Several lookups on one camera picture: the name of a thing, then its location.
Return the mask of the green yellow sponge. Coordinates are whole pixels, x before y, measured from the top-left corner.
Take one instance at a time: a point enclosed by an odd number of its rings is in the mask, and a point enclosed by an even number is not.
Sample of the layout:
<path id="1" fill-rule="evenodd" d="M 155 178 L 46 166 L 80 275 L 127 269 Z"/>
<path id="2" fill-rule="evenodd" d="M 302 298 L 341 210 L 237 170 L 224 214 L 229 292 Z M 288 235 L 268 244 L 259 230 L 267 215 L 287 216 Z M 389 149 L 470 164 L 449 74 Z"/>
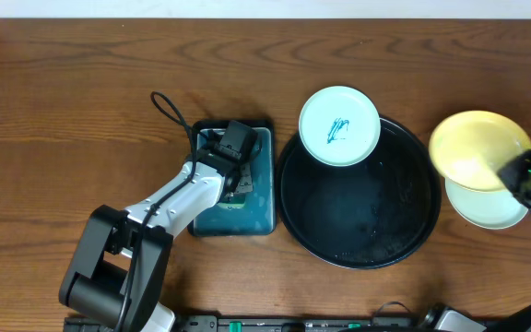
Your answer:
<path id="1" fill-rule="evenodd" d="M 218 207 L 226 209 L 243 208 L 246 202 L 246 194 L 226 194 L 217 203 Z"/>

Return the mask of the yellow plate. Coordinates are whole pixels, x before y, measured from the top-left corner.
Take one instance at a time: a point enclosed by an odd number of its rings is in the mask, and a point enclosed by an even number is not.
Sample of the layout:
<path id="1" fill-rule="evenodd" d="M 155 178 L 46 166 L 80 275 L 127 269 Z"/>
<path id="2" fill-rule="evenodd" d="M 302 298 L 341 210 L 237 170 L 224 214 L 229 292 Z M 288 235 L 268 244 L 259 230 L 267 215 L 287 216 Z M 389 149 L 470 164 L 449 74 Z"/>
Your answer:
<path id="1" fill-rule="evenodd" d="M 497 171 L 529 149 L 531 139 L 520 125 L 486 111 L 466 111 L 444 119 L 429 143 L 431 161 L 440 175 L 479 192 L 503 190 Z"/>

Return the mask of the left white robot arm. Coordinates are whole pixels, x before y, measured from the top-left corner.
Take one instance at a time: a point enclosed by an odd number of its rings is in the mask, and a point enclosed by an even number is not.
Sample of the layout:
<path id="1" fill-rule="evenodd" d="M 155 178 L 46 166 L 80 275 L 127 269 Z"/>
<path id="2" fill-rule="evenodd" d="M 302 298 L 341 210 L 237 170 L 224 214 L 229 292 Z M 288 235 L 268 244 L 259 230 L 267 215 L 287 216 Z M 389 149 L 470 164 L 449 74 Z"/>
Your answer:
<path id="1" fill-rule="evenodd" d="M 61 283 L 60 303 L 115 331 L 171 330 L 175 315 L 159 294 L 173 240 L 235 192 L 254 145 L 251 136 L 208 141 L 143 201 L 96 208 Z"/>

